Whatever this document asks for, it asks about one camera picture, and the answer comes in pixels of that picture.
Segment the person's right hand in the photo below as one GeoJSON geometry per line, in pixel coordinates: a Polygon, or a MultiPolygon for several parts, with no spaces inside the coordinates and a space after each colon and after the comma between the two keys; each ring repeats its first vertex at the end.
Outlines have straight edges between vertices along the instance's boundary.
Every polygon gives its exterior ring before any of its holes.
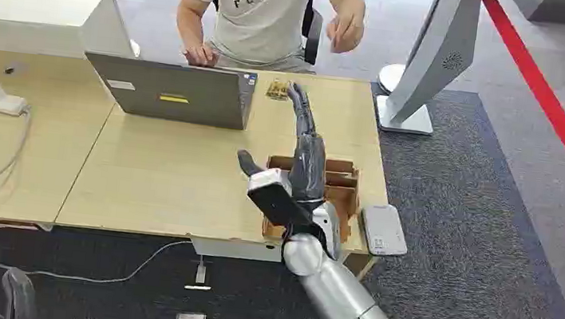
{"type": "Polygon", "coordinates": [[[185,48],[183,55],[189,65],[199,67],[214,67],[219,60],[214,50],[206,44],[185,48]]]}

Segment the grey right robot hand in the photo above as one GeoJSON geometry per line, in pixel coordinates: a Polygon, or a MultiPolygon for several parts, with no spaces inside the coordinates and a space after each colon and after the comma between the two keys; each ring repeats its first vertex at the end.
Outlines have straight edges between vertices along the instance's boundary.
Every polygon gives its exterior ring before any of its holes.
{"type": "Polygon", "coordinates": [[[273,170],[261,169],[250,152],[242,149],[237,157],[240,169],[249,178],[250,199],[276,206],[291,202],[312,209],[325,198],[326,149],[323,138],[317,133],[307,93],[293,82],[287,86],[287,95],[294,106],[297,135],[287,182],[273,170]]]}

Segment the person's left hand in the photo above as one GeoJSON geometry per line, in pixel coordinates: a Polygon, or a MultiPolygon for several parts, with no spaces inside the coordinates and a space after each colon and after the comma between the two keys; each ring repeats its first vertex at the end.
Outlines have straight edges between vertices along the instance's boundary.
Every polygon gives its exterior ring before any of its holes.
{"type": "Polygon", "coordinates": [[[364,13],[363,7],[351,6],[342,6],[336,11],[326,28],[332,53],[350,52],[359,46],[364,33],[364,13]]]}

